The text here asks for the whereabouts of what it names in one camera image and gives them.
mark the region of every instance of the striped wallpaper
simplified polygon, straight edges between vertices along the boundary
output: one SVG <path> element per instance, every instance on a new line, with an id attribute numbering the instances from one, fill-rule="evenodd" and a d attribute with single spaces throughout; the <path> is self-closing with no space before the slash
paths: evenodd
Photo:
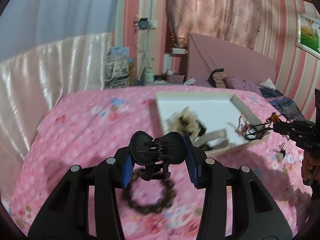
<path id="1" fill-rule="evenodd" d="M 320 88 L 320 60 L 295 46 L 296 12 L 315 18 L 320 18 L 320 15 L 313 4 L 302 0 L 262 0 L 262 3 L 262 23 L 254 50 L 276 60 L 276 87 L 295 100 L 307 119 L 314 120 L 314 88 Z M 151 31 L 150 36 L 150 58 L 154 58 L 154 62 L 151 62 L 154 73 L 162 73 L 167 62 L 178 69 L 179 57 L 164 57 L 167 33 L 165 0 L 119 0 L 115 45 L 129 46 L 130 56 L 137 59 L 138 66 L 141 65 L 137 44 L 144 31 L 135 33 L 133 22 L 136 15 L 157 20 L 157 28 Z"/>
<path id="2" fill-rule="evenodd" d="M 308 120 L 315 119 L 314 89 L 320 88 L 320 60 L 295 46 L 296 12 L 320 18 L 302 0 L 263 0 L 263 17 L 254 50 L 277 62 L 276 87 L 292 98 Z"/>

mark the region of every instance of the picture frame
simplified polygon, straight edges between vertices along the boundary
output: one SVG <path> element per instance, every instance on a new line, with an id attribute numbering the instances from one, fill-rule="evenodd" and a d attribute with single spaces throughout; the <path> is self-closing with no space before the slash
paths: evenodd
<path id="1" fill-rule="evenodd" d="M 320 59 L 320 19 L 297 12 L 296 46 Z"/>

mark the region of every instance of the beaded bracelet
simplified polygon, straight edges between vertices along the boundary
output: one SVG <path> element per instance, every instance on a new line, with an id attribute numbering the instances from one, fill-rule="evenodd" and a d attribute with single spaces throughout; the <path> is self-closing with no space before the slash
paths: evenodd
<path id="1" fill-rule="evenodd" d="M 122 191 L 122 199 L 128 203 L 128 206 L 137 212 L 147 215 L 150 213 L 160 214 L 163 209 L 170 208 L 173 204 L 173 200 L 177 195 L 177 192 L 173 189 L 174 183 L 171 180 L 161 180 L 161 184 L 164 186 L 164 190 L 161 192 L 163 197 L 157 201 L 154 205 L 139 205 L 135 200 L 132 200 L 132 184 L 140 177 L 140 169 L 133 171 L 130 183 Z"/>

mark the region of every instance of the pink headboard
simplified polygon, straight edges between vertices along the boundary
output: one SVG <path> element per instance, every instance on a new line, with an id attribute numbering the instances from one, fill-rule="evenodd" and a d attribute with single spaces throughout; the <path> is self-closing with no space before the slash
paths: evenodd
<path id="1" fill-rule="evenodd" d="M 214 69 L 225 72 L 239 80 L 260 84 L 276 79 L 276 62 L 251 49 L 229 41 L 190 33 L 188 44 L 187 79 L 208 80 Z"/>

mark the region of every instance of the blue gripper pad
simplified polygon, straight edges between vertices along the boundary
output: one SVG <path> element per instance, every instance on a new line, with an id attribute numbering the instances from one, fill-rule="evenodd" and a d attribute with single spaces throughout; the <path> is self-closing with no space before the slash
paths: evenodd
<path id="1" fill-rule="evenodd" d="M 195 187 L 197 187 L 199 184 L 198 168 L 196 166 L 196 161 L 193 157 L 193 153 L 194 153 L 193 145 L 192 145 L 188 135 L 184 135 L 183 140 L 187 146 L 186 165 L 187 165 L 189 177 L 190 177 L 190 180 L 193 183 L 193 185 L 195 185 Z"/>
<path id="2" fill-rule="evenodd" d="M 134 165 L 135 165 L 135 162 L 131 158 L 131 155 L 129 154 L 127 160 L 125 161 L 123 171 L 122 171 L 122 187 L 123 188 L 126 188 L 131 181 Z"/>

